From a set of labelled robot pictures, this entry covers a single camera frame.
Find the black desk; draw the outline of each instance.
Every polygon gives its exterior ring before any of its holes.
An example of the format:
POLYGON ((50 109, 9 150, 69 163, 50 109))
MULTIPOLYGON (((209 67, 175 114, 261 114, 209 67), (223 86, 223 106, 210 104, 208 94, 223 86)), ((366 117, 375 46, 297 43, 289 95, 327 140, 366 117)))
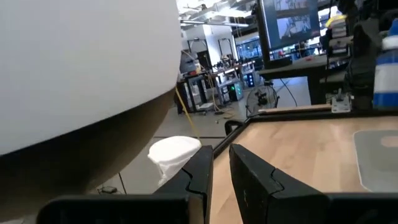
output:
POLYGON ((307 77, 308 90, 312 105, 326 103, 325 94, 320 88, 319 80, 335 72, 344 70, 347 66, 348 57, 330 58, 330 69, 326 69, 326 55, 316 55, 300 58, 291 65, 282 68, 265 69, 258 71, 265 80, 278 78, 307 77))

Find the desk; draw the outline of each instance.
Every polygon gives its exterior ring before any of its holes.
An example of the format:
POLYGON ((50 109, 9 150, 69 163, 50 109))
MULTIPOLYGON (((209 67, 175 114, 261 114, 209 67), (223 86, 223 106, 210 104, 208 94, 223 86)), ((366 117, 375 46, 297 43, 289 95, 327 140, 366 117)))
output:
POLYGON ((277 78, 307 77, 311 104, 317 105, 326 103, 325 96, 320 88, 319 80, 334 72, 345 69, 347 63, 343 62, 345 66, 341 66, 340 62, 348 58, 331 58, 329 61, 330 65, 334 65, 336 67, 328 70, 325 69, 327 64, 326 55, 314 56, 310 61, 307 61, 306 58, 308 57, 300 58, 294 61, 291 65, 282 68, 265 69, 258 71, 258 73, 266 80, 277 78))
MULTIPOLYGON (((290 113, 272 110, 271 114, 256 116, 252 121, 249 118, 218 147, 229 149, 229 143, 241 144, 321 192, 365 192, 359 180, 353 134, 365 129, 397 129, 398 112, 331 114, 330 106, 317 107, 290 113)), ((242 223, 231 182, 228 150, 214 161, 210 215, 212 224, 242 223)))

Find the white dome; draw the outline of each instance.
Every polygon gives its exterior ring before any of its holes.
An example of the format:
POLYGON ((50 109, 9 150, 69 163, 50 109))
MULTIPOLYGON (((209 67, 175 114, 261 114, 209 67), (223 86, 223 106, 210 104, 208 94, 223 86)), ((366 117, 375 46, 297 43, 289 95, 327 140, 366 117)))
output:
POLYGON ((0 15, 0 155, 175 86, 175 0, 3 0, 0 15))

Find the gray mat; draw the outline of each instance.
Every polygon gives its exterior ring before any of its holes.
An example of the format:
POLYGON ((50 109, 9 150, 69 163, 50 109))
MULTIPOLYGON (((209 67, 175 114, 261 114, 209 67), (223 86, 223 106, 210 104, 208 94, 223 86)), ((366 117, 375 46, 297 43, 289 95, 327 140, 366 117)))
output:
POLYGON ((354 143, 359 175, 373 192, 398 192, 398 147, 383 146, 384 137, 398 136, 398 130, 358 131, 354 143))

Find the wooden tabletop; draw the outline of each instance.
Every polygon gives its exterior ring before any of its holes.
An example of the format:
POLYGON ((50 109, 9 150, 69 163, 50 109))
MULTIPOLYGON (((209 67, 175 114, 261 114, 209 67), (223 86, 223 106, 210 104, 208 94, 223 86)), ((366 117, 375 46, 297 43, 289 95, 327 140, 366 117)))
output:
MULTIPOLYGON (((364 192, 353 134, 397 129, 396 117, 320 119, 250 124, 235 139, 265 161, 322 192, 364 192)), ((226 149, 214 163, 212 224, 242 223, 226 149)))
MULTIPOLYGON (((330 63, 338 62, 340 60, 345 60, 347 57, 333 57, 330 58, 330 63)), ((293 61, 291 65, 284 66, 281 68, 273 68, 273 69, 264 69, 258 71, 260 75, 263 74, 271 74, 277 72, 289 72, 294 70, 302 70, 308 68, 317 68, 317 67, 324 67, 326 66, 326 55, 316 55, 316 56, 308 56, 304 58, 300 58, 298 60, 293 61)))

